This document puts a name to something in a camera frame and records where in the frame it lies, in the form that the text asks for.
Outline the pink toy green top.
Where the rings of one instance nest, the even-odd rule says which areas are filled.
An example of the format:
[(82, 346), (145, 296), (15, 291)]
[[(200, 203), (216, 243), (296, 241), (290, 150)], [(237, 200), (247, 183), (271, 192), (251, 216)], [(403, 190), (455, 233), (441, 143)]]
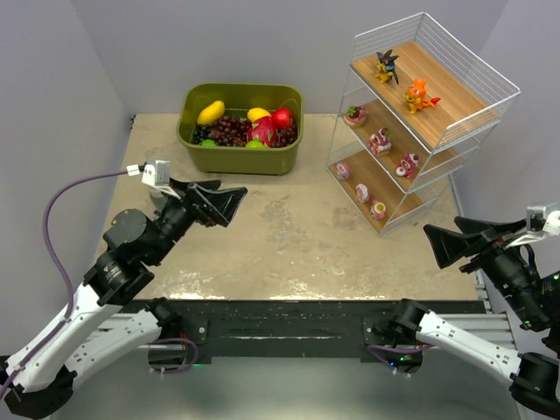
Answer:
[(374, 220), (381, 221), (382, 219), (384, 219), (386, 215), (386, 211), (387, 208), (383, 202), (377, 199), (374, 199), (372, 201), (372, 206), (370, 207), (370, 213)]

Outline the pink red bear toy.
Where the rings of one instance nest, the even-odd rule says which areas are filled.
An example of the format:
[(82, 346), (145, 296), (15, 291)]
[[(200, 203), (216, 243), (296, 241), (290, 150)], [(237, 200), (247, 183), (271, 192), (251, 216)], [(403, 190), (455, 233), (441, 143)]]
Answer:
[(415, 153), (406, 153), (395, 168), (398, 177), (412, 179), (419, 163), (419, 156)]

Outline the pink toy white belly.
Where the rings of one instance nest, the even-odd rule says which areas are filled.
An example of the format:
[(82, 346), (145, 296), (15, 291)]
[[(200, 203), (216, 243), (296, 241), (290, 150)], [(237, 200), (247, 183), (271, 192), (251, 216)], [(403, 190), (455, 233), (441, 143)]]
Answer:
[(370, 191), (369, 188), (362, 183), (359, 183), (355, 187), (356, 198), (360, 203), (366, 203), (370, 199)]

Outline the pink strawberry cake toy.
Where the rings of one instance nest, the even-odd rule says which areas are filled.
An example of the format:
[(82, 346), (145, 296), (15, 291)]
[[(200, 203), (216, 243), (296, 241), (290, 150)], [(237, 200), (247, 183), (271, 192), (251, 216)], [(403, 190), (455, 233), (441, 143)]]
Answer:
[(370, 136), (368, 145), (375, 156), (389, 153), (392, 149), (390, 130), (388, 128), (380, 128), (377, 130)]

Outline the pink toy blue trim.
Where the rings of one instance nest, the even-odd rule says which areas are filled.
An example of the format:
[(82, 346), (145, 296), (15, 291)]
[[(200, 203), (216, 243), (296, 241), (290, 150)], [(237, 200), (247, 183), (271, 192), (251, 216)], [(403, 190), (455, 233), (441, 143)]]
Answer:
[(349, 166), (344, 162), (338, 162), (335, 165), (335, 171), (338, 180), (348, 180), (351, 175)]

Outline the orange fox toy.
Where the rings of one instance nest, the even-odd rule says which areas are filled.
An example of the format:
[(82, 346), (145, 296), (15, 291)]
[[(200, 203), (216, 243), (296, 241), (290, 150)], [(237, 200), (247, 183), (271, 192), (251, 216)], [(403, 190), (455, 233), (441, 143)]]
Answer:
[(432, 97), (431, 99), (426, 98), (426, 85), (426, 79), (414, 79), (412, 84), (407, 88), (404, 94), (404, 100), (406, 101), (411, 114), (415, 114), (417, 111), (422, 109), (435, 108), (441, 101), (440, 97)]

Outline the pink bear strawberry toy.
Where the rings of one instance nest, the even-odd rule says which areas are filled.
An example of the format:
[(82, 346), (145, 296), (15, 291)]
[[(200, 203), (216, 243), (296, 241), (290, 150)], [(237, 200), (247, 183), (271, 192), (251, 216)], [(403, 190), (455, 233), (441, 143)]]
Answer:
[(368, 111), (364, 106), (350, 106), (343, 114), (343, 121), (351, 128), (362, 126), (368, 118)]

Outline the black cat toy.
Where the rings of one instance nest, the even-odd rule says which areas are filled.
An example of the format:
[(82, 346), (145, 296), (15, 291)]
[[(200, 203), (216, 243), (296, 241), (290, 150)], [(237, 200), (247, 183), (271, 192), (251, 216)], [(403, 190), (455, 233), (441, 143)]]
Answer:
[(377, 64), (374, 77), (381, 83), (395, 81), (396, 84), (399, 84), (399, 79), (396, 72), (396, 60), (399, 58), (399, 56), (393, 55), (392, 50), (389, 49), (386, 52), (378, 52), (376, 54), (376, 57)]

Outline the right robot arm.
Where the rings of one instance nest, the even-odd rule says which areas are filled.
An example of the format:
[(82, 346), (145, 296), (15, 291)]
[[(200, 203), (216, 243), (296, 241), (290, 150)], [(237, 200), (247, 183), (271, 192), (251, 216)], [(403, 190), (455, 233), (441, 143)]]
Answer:
[(559, 211), (532, 206), (513, 222), (456, 217), (457, 231), (427, 224), (423, 231), (439, 268), (464, 260), (460, 271), (481, 272), (493, 284), (527, 332), (547, 335), (551, 356), (523, 352), (515, 344), (485, 336), (476, 327), (457, 325), (424, 304), (399, 302), (378, 330), (394, 343), (393, 352), (418, 353), (436, 347), (487, 372), (513, 399), (543, 416), (559, 417), (559, 273), (541, 276), (535, 243), (559, 234)]

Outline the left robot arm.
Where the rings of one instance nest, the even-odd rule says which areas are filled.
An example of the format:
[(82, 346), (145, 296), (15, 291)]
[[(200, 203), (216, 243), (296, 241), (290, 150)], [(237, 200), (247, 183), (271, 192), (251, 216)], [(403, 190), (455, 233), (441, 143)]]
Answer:
[(2, 357), (1, 397), (10, 412), (28, 419), (49, 417), (91, 375), (178, 328), (180, 315), (159, 297), (124, 326), (90, 337), (152, 281), (149, 268), (160, 265), (193, 224), (227, 227), (247, 192), (245, 187), (223, 189), (218, 180), (172, 181), (155, 218), (138, 209), (118, 213), (103, 236), (106, 251), (60, 314), (20, 351)]

